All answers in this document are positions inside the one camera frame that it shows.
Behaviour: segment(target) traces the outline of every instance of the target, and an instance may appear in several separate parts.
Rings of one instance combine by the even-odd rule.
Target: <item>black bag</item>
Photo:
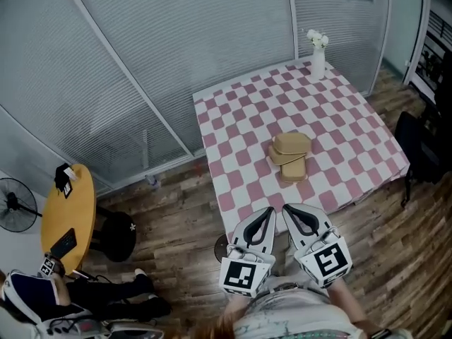
[[[411,180],[437,183],[446,173],[443,147],[440,141],[422,123],[407,112],[400,115],[395,128],[395,139],[410,161],[405,177],[406,197],[402,207],[410,200]]]

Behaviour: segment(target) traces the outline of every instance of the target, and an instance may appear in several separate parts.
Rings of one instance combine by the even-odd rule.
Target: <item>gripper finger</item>
[[[234,230],[231,244],[270,254],[275,239],[276,212],[273,207],[262,208],[241,221]],[[254,236],[262,229],[258,239]]]
[[[321,209],[303,203],[286,203],[282,217],[297,250],[307,249],[331,226]]]

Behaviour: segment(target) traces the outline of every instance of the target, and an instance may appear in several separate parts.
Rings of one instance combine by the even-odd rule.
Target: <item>person sitting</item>
[[[12,285],[22,301],[42,321],[90,311],[100,321],[134,319],[149,321],[171,313],[171,306],[154,293],[152,280],[141,269],[135,270],[135,280],[122,284],[75,280],[65,283],[52,273],[50,278],[38,278],[13,270],[8,277],[0,271],[0,305],[19,321],[29,321],[5,295],[5,286]],[[149,294],[139,304],[122,304],[123,299]]]

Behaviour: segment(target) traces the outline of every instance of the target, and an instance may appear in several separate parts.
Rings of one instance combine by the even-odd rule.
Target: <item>person's shirt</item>
[[[5,285],[12,285],[23,303],[35,312],[42,321],[67,315],[73,311],[70,307],[59,306],[55,282],[51,278],[38,278],[14,270],[10,273],[1,291],[1,298],[8,306],[13,302],[5,295]]]
[[[236,339],[365,338],[347,314],[323,295],[293,289],[274,292],[253,302],[234,324]],[[390,339],[412,339],[397,330]]]

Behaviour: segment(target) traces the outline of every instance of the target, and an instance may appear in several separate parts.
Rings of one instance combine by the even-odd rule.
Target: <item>yellow table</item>
[[[72,273],[81,264],[90,248],[96,217],[96,195],[93,178],[84,165],[72,165],[77,181],[71,180],[72,192],[68,198],[55,185],[42,212],[41,246],[43,252],[50,248],[71,228],[76,232],[77,246],[61,262],[66,272]]]

